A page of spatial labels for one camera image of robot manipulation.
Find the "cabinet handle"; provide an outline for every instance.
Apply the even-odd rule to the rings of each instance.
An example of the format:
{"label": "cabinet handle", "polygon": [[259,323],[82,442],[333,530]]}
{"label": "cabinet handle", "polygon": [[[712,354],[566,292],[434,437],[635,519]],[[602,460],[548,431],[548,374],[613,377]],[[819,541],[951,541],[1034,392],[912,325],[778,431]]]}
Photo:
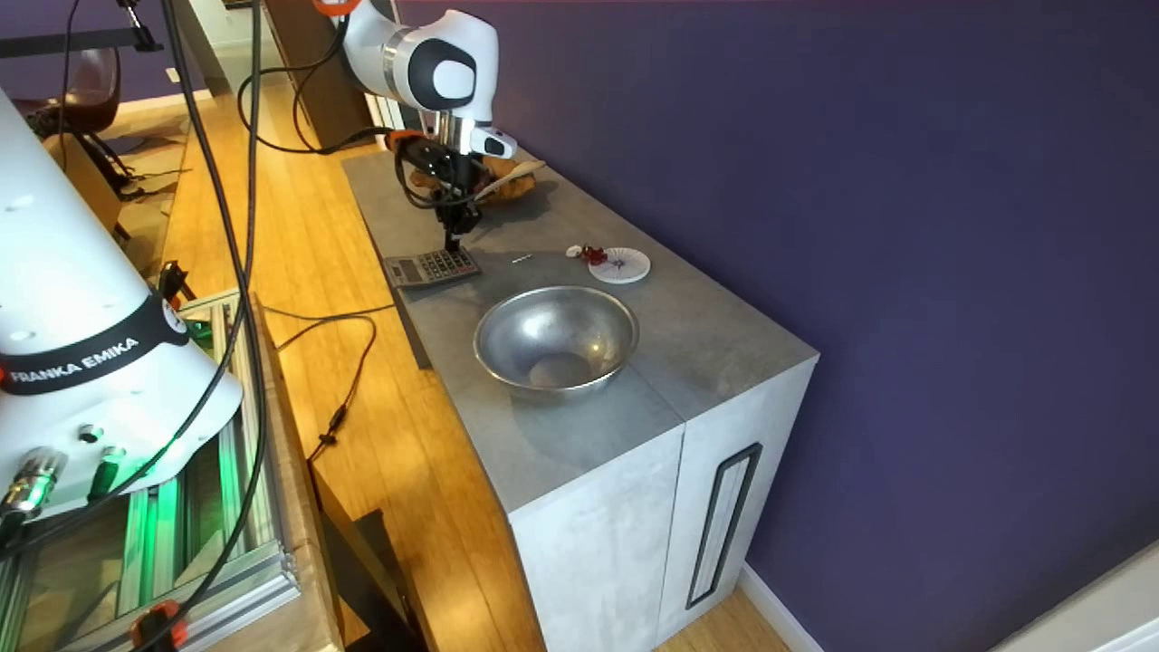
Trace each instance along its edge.
{"label": "cabinet handle", "polygon": [[742,505],[750,495],[759,449],[764,449],[759,442],[750,442],[747,449],[715,462],[685,610],[695,610],[720,582],[725,558],[728,558]]}

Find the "stainless steel bowl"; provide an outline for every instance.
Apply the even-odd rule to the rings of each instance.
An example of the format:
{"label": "stainless steel bowl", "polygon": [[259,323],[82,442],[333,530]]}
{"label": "stainless steel bowl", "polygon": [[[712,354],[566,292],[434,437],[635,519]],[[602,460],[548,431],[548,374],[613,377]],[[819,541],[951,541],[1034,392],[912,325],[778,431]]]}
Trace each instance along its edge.
{"label": "stainless steel bowl", "polygon": [[474,360],[522,394],[579,394],[613,379],[636,348],[635,311],[590,286],[534,286],[493,304]]}

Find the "blue wall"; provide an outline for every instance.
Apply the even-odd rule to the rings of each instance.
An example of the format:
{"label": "blue wall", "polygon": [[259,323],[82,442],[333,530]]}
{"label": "blue wall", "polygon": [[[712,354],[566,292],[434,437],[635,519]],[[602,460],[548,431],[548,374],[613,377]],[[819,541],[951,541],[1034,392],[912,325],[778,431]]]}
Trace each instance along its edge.
{"label": "blue wall", "polygon": [[499,127],[822,348],[750,565],[824,649],[997,645],[1159,537],[1159,4],[458,8]]}
{"label": "blue wall", "polygon": [[[68,26],[73,0],[0,0],[4,20],[0,39],[13,36],[57,36]],[[123,65],[123,98],[158,98],[173,94],[176,87],[167,81],[170,43],[161,28],[158,0],[136,0],[136,14],[147,26],[150,39],[161,52],[120,52]],[[130,28],[130,19],[120,10],[117,0],[78,0],[73,28]],[[0,59],[0,87],[12,98],[45,98],[60,90],[60,54],[37,54],[37,59]]]}

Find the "cabinet door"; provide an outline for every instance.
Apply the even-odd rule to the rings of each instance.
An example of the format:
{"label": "cabinet door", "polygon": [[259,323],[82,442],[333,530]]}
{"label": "cabinet door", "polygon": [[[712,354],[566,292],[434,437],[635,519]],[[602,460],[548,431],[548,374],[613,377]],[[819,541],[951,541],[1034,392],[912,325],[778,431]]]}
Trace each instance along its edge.
{"label": "cabinet door", "polygon": [[735,588],[807,374],[812,366],[778,374],[685,422],[660,640]]}
{"label": "cabinet door", "polygon": [[654,640],[677,455],[670,431],[511,515],[550,652]]}

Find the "gray countertop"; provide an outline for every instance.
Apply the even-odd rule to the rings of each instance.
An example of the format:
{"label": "gray countertop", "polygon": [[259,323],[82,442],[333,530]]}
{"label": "gray countertop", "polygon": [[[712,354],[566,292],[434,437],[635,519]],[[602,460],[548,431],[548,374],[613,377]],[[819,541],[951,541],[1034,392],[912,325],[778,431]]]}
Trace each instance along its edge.
{"label": "gray countertop", "polygon": [[[443,223],[404,204],[391,157],[346,158],[346,181],[380,258],[443,245]],[[481,276],[399,288],[508,515],[816,360],[802,342],[550,167],[540,167],[534,181],[527,198],[487,208],[464,238]],[[604,286],[566,258],[572,243],[636,245],[653,258],[653,276],[635,286]],[[566,401],[519,398],[486,377],[470,354],[474,323],[487,304],[527,286],[602,286],[624,296],[641,323],[631,366],[604,386]]]}

